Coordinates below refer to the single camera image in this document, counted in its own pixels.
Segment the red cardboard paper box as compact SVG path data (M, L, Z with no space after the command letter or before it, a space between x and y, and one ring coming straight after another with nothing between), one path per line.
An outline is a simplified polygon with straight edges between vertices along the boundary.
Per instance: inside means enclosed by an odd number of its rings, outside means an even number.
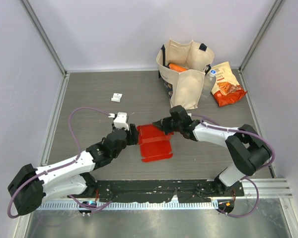
M153 124L139 125L139 146L145 163L170 159L173 156L170 140L173 132L165 134Z

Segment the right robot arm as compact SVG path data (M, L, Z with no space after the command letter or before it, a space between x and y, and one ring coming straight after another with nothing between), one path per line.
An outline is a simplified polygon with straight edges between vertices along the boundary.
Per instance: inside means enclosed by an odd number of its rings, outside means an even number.
M209 194L225 196L232 186L256 171L269 166L275 158L272 146L248 124L242 127L212 125L203 119L193 120L182 106L169 110L170 116L153 123L164 134L179 132L184 138L196 142L209 142L226 148L232 164L215 179Z

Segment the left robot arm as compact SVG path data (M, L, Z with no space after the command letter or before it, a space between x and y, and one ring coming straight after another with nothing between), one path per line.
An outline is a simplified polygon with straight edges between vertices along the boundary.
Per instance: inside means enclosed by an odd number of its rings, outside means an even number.
M128 129L113 128L96 144L77 156L42 167L24 165L8 186L17 216L35 211L42 203L62 196L95 194L96 183L90 172L102 168L116 159L123 149L138 143L139 132L131 123Z

